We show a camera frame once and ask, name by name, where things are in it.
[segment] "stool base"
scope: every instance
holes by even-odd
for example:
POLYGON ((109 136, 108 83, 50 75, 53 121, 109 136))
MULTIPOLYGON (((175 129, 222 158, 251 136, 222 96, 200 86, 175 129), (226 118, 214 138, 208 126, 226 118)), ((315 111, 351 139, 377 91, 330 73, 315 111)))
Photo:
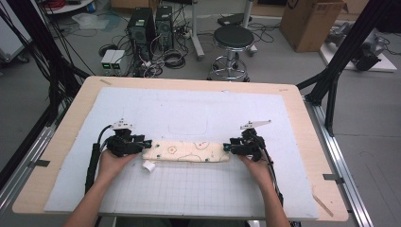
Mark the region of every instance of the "stool base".
POLYGON ((210 71, 209 78, 207 79, 211 80, 211 74, 229 80, 245 77, 244 81, 249 81, 247 66, 245 65, 244 61, 235 60, 227 56, 220 56, 213 61, 212 70, 210 71))

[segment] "black frame pole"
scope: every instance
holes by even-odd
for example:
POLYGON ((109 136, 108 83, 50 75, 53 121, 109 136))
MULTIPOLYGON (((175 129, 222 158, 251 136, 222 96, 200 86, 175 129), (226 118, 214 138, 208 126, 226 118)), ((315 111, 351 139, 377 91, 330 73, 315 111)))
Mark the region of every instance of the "black frame pole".
POLYGON ((311 102, 313 105, 321 105, 322 99, 328 93, 324 125, 330 136, 334 136, 334 108, 341 72, 355 56, 379 20, 390 10, 396 1, 400 0, 370 0, 327 67, 315 77, 297 84, 298 89, 302 90, 316 83, 312 92, 305 96, 306 101, 311 102))

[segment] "black stool seat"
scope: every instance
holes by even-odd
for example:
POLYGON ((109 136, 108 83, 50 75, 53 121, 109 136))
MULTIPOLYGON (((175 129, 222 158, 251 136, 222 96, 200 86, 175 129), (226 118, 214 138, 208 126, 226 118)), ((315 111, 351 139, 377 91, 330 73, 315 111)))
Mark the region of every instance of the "black stool seat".
POLYGON ((217 46, 221 48, 247 48, 253 44, 253 34, 242 26, 222 26, 213 36, 217 46))

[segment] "black tape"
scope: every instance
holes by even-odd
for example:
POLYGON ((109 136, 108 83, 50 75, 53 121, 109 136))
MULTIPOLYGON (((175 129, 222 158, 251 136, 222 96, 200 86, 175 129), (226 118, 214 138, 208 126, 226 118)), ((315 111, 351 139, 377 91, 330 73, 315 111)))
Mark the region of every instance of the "black tape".
POLYGON ((30 164, 28 165, 29 167, 35 167, 35 166, 41 166, 41 167, 47 167, 49 166, 50 161, 46 161, 46 160, 37 160, 36 162, 30 162, 30 164))
POLYGON ((323 177, 327 181, 335 181, 336 184, 345 183, 344 179, 336 174, 323 174, 323 177))

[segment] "forearm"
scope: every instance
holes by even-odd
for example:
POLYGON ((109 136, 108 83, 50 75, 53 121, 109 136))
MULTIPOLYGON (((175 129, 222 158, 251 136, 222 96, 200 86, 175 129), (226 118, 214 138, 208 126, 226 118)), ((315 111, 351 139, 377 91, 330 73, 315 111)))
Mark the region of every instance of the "forearm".
POLYGON ((272 184, 260 185, 267 227, 288 227, 289 222, 272 184))
POLYGON ((94 226, 98 209, 110 184, 111 181, 96 180, 63 226, 94 226))

